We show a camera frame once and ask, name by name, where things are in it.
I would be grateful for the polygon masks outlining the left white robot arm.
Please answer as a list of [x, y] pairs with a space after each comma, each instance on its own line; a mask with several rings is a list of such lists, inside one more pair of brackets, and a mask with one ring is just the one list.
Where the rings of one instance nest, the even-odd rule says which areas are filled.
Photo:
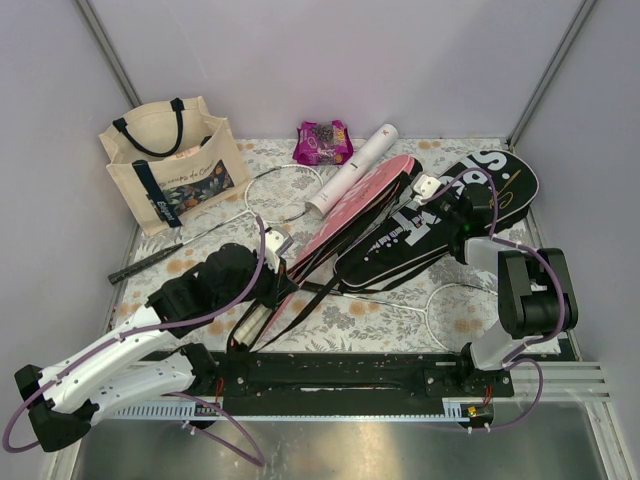
[[267, 227], [256, 250], [227, 243], [166, 281], [121, 325], [80, 352], [49, 367], [19, 369], [14, 378], [20, 409], [28, 414], [36, 445], [56, 452], [130, 405], [175, 392], [212, 391], [216, 364], [201, 343], [185, 344], [149, 367], [130, 367], [240, 303], [275, 305], [295, 288], [282, 256], [292, 242], [286, 231]]

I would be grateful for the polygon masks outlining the pink racket cover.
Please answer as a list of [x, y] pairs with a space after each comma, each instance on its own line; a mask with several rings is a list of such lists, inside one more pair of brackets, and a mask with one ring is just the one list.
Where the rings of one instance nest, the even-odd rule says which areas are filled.
[[[399, 199], [404, 189], [422, 172], [423, 167], [417, 159], [403, 154], [383, 162], [365, 174], [329, 211], [319, 230], [303, 247], [293, 266], [288, 269], [289, 284], [278, 287], [276, 304], [271, 307], [265, 300], [253, 301], [229, 334], [226, 350], [251, 350], [311, 273], [339, 250], [353, 244], [385, 208]], [[272, 313], [249, 347], [238, 346], [233, 336], [241, 321], [258, 305], [271, 308]]]

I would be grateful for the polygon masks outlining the black racket cover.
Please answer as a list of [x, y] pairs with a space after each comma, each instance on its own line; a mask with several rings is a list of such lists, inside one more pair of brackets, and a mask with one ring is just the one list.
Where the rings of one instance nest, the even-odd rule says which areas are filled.
[[539, 190], [533, 169], [504, 150], [480, 150], [463, 157], [439, 176], [451, 189], [422, 205], [410, 200], [334, 264], [342, 293], [391, 290], [424, 272], [450, 252], [465, 234], [486, 235], [512, 227], [528, 213]]

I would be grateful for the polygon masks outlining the pink frame badminton racket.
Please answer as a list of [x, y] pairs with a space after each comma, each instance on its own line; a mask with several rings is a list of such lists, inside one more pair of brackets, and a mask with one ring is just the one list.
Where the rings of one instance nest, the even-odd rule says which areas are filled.
[[258, 305], [249, 315], [241, 321], [233, 338], [238, 346], [249, 347], [259, 334], [260, 329], [268, 320], [272, 309]]

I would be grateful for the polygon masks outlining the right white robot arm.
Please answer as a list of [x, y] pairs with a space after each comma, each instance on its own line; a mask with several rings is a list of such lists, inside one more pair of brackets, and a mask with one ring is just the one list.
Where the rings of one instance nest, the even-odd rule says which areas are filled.
[[490, 371], [510, 369], [528, 347], [573, 329], [578, 308], [563, 250], [535, 249], [499, 238], [493, 182], [470, 184], [460, 193], [453, 186], [422, 174], [412, 189], [420, 207], [454, 224], [450, 254], [497, 278], [498, 320], [465, 346], [463, 355], [469, 362], [455, 371], [457, 388], [475, 396], [490, 385]]

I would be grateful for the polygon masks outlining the white shuttlecock tube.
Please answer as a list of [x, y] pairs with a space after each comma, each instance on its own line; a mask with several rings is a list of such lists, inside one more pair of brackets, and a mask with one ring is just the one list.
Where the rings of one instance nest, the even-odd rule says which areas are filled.
[[358, 182], [368, 170], [395, 144], [398, 130], [391, 124], [383, 124], [353, 156], [305, 202], [306, 212], [317, 218], [325, 217], [338, 201]]

